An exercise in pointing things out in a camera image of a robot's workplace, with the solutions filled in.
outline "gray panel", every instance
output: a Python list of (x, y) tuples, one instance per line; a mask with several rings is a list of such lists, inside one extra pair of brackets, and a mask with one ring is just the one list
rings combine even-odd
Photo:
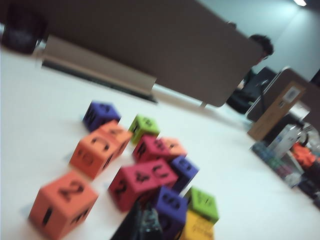
[[(305, 87), (305, 93), (300, 101), (307, 105), (311, 111), (304, 118), (304, 121), (312, 124), (318, 131), (320, 131), (320, 90), (313, 84), (307, 82), (303, 77), (298, 75), (290, 68), (283, 69), (273, 79), (272, 83), (268, 86), (268, 89), (266, 89), (264, 93), (265, 107), (268, 108), (291, 81), (295, 81), (301, 86)], [(257, 101), (255, 101), (254, 105), (248, 110), (247, 118), (256, 122), (262, 114), (259, 97)]]
[(42, 13), (49, 33), (215, 106), (226, 102), (262, 52), (194, 0), (14, 2)]

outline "cardboard box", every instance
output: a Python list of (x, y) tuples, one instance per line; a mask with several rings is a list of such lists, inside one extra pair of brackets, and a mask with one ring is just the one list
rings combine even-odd
[(305, 88), (292, 81), (275, 99), (271, 106), (248, 131), (256, 141), (261, 141), (268, 132), (287, 114), (292, 106), (305, 93)]

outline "wall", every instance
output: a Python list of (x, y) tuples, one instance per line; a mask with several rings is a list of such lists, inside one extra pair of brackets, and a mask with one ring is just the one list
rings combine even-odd
[(254, 70), (268, 66), (275, 72), (291, 66), (310, 81), (320, 67), (320, 3), (300, 7), (293, 0), (198, 0), (226, 21), (237, 23), (247, 36), (268, 35), (275, 53)]

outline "desk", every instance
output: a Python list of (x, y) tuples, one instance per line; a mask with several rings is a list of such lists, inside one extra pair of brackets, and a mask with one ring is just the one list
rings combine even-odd
[[(1, 239), (45, 239), (27, 220), (39, 188), (67, 173), (81, 120), (91, 100), (112, 102), (128, 128), (137, 113), (156, 118), (161, 136), (177, 137), (200, 168), (192, 185), (216, 196), (216, 240), (315, 240), (320, 212), (299, 190), (288, 188), (250, 150), (249, 122), (227, 105), (216, 108), (164, 87), (159, 103), (64, 73), (41, 60), (1, 50)], [(120, 213), (107, 188), (122, 165), (133, 164), (132, 146), (94, 181), (99, 197), (87, 220), (65, 240), (110, 238)]]

